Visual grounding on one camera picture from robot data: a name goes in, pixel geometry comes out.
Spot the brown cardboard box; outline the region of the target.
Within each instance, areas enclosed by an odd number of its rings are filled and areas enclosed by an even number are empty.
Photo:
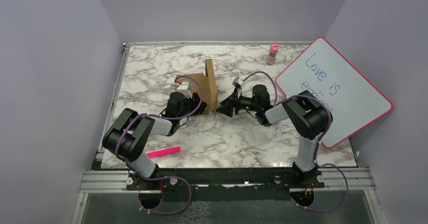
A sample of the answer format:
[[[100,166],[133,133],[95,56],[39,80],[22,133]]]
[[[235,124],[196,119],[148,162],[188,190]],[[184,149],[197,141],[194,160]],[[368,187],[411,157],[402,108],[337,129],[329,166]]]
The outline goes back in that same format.
[[[202,101],[207,104],[203,114],[213,113],[214,117],[216,117],[218,105],[218,88],[212,59],[205,60],[204,73],[185,74],[185,76],[194,79],[190,80],[193,83],[191,92],[198,93]]]

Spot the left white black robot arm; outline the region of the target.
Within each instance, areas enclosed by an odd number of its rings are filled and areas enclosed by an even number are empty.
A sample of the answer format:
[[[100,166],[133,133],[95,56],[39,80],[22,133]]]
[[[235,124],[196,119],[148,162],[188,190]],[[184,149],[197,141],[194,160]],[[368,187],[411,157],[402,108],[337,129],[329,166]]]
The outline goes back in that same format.
[[[124,109],[102,139],[103,148],[140,175],[139,182],[147,189],[156,187],[159,178],[158,165],[144,151],[149,137],[174,135],[182,119],[200,115],[206,107],[201,94],[191,92],[193,84],[200,86],[192,77],[182,76],[161,114],[139,114],[130,108]]]

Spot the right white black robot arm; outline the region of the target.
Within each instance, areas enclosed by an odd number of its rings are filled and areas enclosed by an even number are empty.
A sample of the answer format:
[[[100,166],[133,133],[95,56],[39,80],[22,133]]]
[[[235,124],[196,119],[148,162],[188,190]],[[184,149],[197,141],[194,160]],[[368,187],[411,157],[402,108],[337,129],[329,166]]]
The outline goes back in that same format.
[[[242,95],[241,78],[235,78],[232,84],[233,93],[221,101],[217,112],[232,117],[241,110],[253,111],[259,124],[265,127],[290,120],[300,135],[297,158],[293,162],[296,170],[291,173],[291,180],[295,186],[304,187],[311,181],[310,171],[317,168],[318,147],[333,122],[330,110],[307,90],[272,105],[266,86],[253,86],[252,96],[246,97]]]

